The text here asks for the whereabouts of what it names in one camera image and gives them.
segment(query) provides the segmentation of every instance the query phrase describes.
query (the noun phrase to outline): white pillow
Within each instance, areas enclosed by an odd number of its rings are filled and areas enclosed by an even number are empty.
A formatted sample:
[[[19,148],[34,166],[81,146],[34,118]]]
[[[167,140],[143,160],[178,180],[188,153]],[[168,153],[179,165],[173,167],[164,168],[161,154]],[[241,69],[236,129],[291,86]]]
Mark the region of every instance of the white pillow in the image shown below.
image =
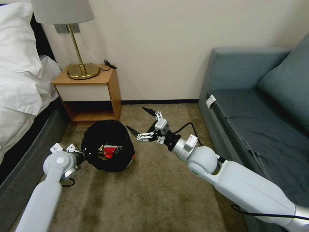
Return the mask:
[[[12,3],[0,6],[0,68],[31,72],[41,78],[42,63],[30,26],[32,6]]]
[[[0,106],[38,115],[43,101],[50,101],[50,93],[38,82],[23,73],[0,69]]]

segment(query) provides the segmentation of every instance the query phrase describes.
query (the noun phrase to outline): black baseboard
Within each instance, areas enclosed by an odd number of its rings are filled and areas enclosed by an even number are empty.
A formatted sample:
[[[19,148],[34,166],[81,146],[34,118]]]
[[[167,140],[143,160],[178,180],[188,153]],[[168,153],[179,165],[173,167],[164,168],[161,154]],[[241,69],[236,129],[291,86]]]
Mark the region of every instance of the black baseboard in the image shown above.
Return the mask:
[[[175,99],[175,100],[128,100],[121,101],[123,105],[141,105],[141,104],[184,104],[198,103],[198,99]]]

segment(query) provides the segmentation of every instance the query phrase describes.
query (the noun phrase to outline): black cable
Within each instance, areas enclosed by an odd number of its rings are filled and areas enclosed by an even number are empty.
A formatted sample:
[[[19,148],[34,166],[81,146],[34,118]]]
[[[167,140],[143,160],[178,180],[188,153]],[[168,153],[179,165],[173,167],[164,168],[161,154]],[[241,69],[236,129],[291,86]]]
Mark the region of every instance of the black cable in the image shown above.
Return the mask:
[[[72,181],[72,184],[62,185],[62,187],[71,187],[71,186],[75,185],[75,180],[73,178],[69,178],[69,180]]]
[[[258,217],[276,217],[276,218],[297,218],[297,219],[303,219],[303,220],[308,220],[308,217],[301,217],[301,216],[294,216],[294,215],[283,215],[283,214],[261,214],[261,213],[248,213],[246,211],[242,211],[240,209],[239,205],[232,204],[231,205],[232,210],[235,210],[238,213],[245,214],[245,215],[250,215],[250,216],[258,216]]]
[[[195,134],[195,136],[197,137],[197,141],[199,142],[199,144],[200,144],[201,146],[203,146],[202,143],[200,142],[199,137],[197,136],[196,130],[195,130],[194,125],[193,125],[192,122],[188,122],[187,124],[183,125],[180,129],[178,129],[178,130],[176,130],[175,132],[172,132],[172,133],[170,133],[170,134],[177,134],[178,132],[182,131],[182,130],[183,130],[186,126],[188,126],[188,125],[191,125],[191,126],[192,126],[192,129],[193,129],[193,131],[194,131],[194,134]]]
[[[110,70],[111,68],[112,69],[117,69],[117,67],[116,66],[113,66],[113,65],[111,65],[107,60],[104,60],[104,64],[106,64],[107,66],[109,66],[109,69],[108,70]]]

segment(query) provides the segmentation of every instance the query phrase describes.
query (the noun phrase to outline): floor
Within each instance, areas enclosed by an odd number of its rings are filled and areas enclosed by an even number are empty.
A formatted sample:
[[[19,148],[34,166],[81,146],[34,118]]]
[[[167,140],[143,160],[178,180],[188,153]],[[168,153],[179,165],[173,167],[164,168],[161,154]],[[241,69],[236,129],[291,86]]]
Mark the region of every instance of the floor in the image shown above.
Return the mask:
[[[142,106],[160,110],[174,130],[193,122],[201,142],[213,148],[196,104],[123,106],[120,121],[141,133],[154,122]],[[86,129],[68,125],[62,143],[80,146]],[[180,132],[185,139],[191,133],[190,127]],[[136,157],[125,171],[107,173],[82,164],[76,184],[63,189],[51,232],[247,231],[231,202],[192,175],[165,145],[131,139]]]

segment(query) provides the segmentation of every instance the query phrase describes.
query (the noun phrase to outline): bed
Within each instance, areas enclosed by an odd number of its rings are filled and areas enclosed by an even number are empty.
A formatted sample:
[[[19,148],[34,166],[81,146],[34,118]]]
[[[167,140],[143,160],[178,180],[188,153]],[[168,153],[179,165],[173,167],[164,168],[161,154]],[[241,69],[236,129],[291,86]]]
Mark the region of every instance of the bed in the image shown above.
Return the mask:
[[[28,72],[26,75],[32,79],[31,81],[38,83],[36,86],[48,89],[47,92],[50,92],[47,95],[50,97],[42,98],[37,115],[0,106],[1,135],[7,137],[4,141],[3,136],[0,139],[2,144],[0,147],[1,231],[10,229],[27,203],[43,175],[42,165],[50,154],[49,148],[60,141],[68,122],[51,84],[60,69],[55,62],[42,26],[35,21],[34,16],[32,16],[30,25],[36,39],[35,46],[42,64],[42,71],[39,79],[32,77]]]

